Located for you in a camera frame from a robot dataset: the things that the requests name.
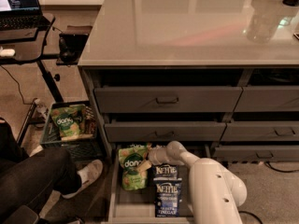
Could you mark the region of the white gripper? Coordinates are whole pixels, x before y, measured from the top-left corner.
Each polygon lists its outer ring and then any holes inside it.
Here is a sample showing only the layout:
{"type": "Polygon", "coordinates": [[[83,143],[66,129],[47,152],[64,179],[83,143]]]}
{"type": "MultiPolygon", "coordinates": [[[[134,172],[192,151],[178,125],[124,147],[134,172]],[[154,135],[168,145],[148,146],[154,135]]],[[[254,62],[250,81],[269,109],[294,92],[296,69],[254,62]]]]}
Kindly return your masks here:
{"type": "Polygon", "coordinates": [[[143,160],[135,169],[138,172],[147,171],[151,164],[153,165],[161,165],[163,163],[168,163],[169,159],[166,153],[165,147],[155,147],[149,151],[149,159],[143,160]]]}

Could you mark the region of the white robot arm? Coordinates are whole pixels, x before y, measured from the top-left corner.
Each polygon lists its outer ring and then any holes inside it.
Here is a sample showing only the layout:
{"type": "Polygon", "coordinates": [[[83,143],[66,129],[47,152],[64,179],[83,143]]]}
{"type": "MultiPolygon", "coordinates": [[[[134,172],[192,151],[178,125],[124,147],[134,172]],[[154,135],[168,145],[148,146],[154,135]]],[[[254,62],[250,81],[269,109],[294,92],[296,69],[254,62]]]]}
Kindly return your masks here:
{"type": "Polygon", "coordinates": [[[247,199],[247,188],[238,176],[215,160],[195,156],[178,141],[151,148],[136,170],[163,163],[189,169],[194,224],[243,224],[237,207],[247,199]]]}

